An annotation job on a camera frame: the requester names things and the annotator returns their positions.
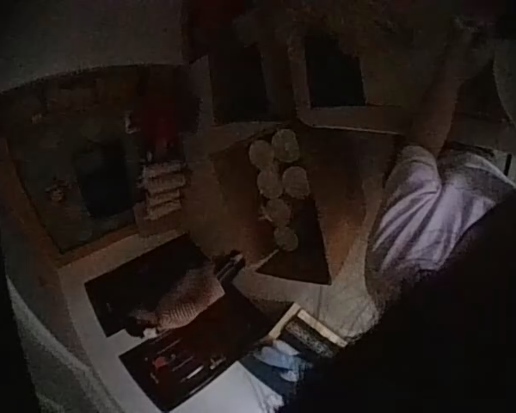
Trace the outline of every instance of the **fabric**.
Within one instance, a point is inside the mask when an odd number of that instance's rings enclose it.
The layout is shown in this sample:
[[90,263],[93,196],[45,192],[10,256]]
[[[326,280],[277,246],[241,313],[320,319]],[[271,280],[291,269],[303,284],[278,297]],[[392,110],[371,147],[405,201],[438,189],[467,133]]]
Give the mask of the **fabric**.
[[477,154],[448,151],[436,161],[419,146],[404,147],[369,239],[366,283],[377,305],[439,269],[464,232],[515,190]]

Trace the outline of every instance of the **hand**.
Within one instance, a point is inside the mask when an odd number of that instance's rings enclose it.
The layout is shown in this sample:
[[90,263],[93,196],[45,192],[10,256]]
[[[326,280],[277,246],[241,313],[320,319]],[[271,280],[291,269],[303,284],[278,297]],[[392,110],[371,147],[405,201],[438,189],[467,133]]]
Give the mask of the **hand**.
[[492,24],[485,20],[459,18],[445,51],[445,64],[462,84],[477,75],[493,58]]

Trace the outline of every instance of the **red object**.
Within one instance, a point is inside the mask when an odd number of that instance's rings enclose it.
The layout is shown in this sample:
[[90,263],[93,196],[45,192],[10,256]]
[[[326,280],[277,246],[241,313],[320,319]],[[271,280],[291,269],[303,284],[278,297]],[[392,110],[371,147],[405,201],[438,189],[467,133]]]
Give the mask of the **red object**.
[[145,97],[140,119],[141,133],[153,161],[168,157],[169,150],[175,148],[178,141],[179,124],[174,101],[167,96]]

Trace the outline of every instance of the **tiled floor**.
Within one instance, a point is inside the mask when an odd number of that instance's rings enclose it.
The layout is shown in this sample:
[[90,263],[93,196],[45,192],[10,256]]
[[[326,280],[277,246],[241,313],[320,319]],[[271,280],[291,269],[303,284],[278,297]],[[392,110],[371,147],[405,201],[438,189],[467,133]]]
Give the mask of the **tiled floor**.
[[347,260],[330,286],[281,280],[268,275],[240,274],[236,285],[248,296],[273,301],[296,301],[336,331],[352,337],[367,330],[376,309],[364,281],[367,236],[382,196],[382,181],[393,151],[393,139],[382,135],[359,138],[359,170],[365,192],[366,216]]

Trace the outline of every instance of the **wall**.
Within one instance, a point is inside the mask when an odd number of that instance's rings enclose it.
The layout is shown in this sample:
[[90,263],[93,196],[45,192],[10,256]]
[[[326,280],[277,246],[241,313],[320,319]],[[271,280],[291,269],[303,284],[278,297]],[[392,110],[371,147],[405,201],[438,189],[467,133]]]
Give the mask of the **wall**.
[[0,0],[0,92],[81,69],[182,63],[181,0]]
[[30,310],[76,357],[88,363],[67,311],[58,273],[46,264],[15,219],[2,208],[0,238],[6,275]]

